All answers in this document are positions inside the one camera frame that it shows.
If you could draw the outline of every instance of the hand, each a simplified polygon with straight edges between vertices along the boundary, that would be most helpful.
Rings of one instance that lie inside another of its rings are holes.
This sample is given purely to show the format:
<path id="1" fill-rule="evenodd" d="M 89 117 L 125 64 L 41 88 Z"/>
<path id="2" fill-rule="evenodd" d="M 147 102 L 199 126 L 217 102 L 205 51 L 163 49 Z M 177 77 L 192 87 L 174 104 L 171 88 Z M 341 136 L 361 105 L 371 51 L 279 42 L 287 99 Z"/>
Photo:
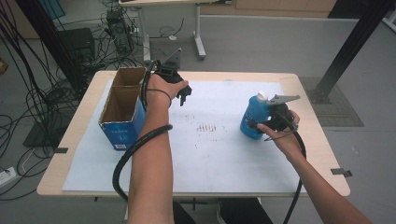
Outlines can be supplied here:
<path id="1" fill-rule="evenodd" d="M 160 102 L 168 102 L 169 100 L 173 100 L 177 93 L 182 90 L 183 88 L 189 85 L 189 81 L 182 80 L 178 83 L 168 83 L 163 80 L 160 76 L 153 74 L 151 75 L 148 81 L 148 90 L 160 90 L 160 91 L 147 91 L 147 101 L 148 105 L 150 102 L 160 101 Z"/>
<path id="2" fill-rule="evenodd" d="M 293 116 L 293 122 L 298 124 L 300 117 L 292 110 L 290 110 L 290 113 Z M 274 139 L 276 146 L 286 155 L 288 160 L 294 155 L 302 155 L 300 145 L 294 134 L 290 134 L 291 130 L 289 128 L 284 132 L 276 132 L 264 124 L 259 123 L 257 127 Z"/>

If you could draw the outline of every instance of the table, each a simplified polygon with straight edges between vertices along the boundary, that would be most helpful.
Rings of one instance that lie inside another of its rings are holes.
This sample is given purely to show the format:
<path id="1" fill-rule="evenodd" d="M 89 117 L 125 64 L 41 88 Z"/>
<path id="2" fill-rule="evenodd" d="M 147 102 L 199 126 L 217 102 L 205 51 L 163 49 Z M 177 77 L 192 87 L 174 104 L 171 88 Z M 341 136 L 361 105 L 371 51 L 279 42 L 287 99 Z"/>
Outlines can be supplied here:
<path id="1" fill-rule="evenodd" d="M 222 73 L 222 72 L 187 72 L 180 71 L 181 76 L 187 80 L 233 80 L 233 81 L 260 81 L 260 82 L 278 82 L 284 94 L 299 94 L 300 100 L 289 102 L 288 105 L 296 111 L 300 117 L 299 133 L 304 139 L 307 151 L 308 161 L 318 170 L 318 172 L 343 196 L 350 193 L 349 186 L 343 175 L 333 175 L 331 169 L 339 168 L 338 162 L 332 153 L 332 149 L 326 139 L 326 136 L 318 123 L 315 112 L 304 92 L 300 80 L 294 74 L 274 74 L 274 73 Z M 75 195 L 75 196 L 116 196 L 116 192 L 71 192 L 63 191 L 64 181 L 70 170 L 73 157 L 78 147 L 87 125 L 90 121 L 93 111 L 95 110 L 104 88 L 109 80 L 112 80 L 116 71 L 97 72 L 92 80 L 90 87 L 87 89 L 78 110 L 73 117 L 59 147 L 67 147 L 66 153 L 56 153 L 49 167 L 44 174 L 37 192 L 47 196 Z M 282 194 L 266 194 L 265 192 L 257 193 L 256 196 L 290 196 Z M 176 196 L 209 196 L 196 192 L 189 195 Z"/>
<path id="2" fill-rule="evenodd" d="M 215 0 L 134 0 L 130 2 L 122 3 L 119 1 L 121 7 L 136 7 L 140 27 L 143 36 L 143 58 L 144 62 L 148 63 L 150 61 L 150 47 L 149 47 L 149 35 L 146 33 L 145 28 L 145 13 L 143 6 L 156 6 L 156 5 L 174 5 L 174 4 L 195 4 L 195 31 L 193 32 L 195 44 L 198 49 L 198 55 L 201 59 L 206 57 L 204 45 L 200 36 L 200 16 L 201 16 L 201 3 L 211 3 Z"/>

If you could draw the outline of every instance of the black metal pole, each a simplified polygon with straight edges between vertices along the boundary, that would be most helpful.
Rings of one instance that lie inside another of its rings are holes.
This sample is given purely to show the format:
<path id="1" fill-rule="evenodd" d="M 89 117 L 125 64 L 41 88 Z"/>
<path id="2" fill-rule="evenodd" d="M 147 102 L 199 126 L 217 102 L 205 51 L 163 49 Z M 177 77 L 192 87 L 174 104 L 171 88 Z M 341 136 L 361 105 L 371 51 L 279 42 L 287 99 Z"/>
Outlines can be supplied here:
<path id="1" fill-rule="evenodd" d="M 88 88 L 88 83 L 84 80 L 77 61 L 73 59 L 57 35 L 57 29 L 50 16 L 41 6 L 39 0 L 15 1 L 27 20 L 35 28 L 35 31 L 46 45 L 55 62 L 64 72 L 64 76 L 77 93 L 77 97 L 81 99 Z"/>
<path id="2" fill-rule="evenodd" d="M 319 84 L 314 90 L 308 91 L 313 104 L 329 103 L 328 95 L 332 88 L 385 17 L 393 2 L 394 0 L 375 0 L 367 8 Z"/>

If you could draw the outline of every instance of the forearm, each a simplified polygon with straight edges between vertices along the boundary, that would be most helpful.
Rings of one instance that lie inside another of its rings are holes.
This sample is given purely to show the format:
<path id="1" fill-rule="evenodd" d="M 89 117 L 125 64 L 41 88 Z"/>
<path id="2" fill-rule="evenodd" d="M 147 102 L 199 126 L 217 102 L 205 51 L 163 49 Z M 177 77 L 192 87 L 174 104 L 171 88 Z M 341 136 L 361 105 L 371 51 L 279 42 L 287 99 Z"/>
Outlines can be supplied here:
<path id="1" fill-rule="evenodd" d="M 341 196 L 302 156 L 288 160 L 299 174 L 306 191 L 324 223 L 371 223 L 354 205 Z"/>
<path id="2" fill-rule="evenodd" d="M 150 102 L 145 125 L 139 137 L 169 123 L 168 106 L 163 99 Z M 173 166 L 168 133 L 148 141 L 133 155 L 129 205 L 130 217 L 153 220 L 172 219 Z"/>

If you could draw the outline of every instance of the person's leg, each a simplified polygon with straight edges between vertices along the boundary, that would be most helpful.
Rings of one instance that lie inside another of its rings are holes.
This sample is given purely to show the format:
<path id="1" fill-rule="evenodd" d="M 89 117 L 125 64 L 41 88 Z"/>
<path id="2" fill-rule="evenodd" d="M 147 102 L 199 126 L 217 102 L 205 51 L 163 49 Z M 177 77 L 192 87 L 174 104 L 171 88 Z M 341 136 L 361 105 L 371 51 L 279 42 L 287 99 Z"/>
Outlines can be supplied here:
<path id="1" fill-rule="evenodd" d="M 180 203 L 173 202 L 175 224 L 196 224 Z"/>
<path id="2" fill-rule="evenodd" d="M 219 198 L 219 224 L 272 224 L 257 198 Z"/>

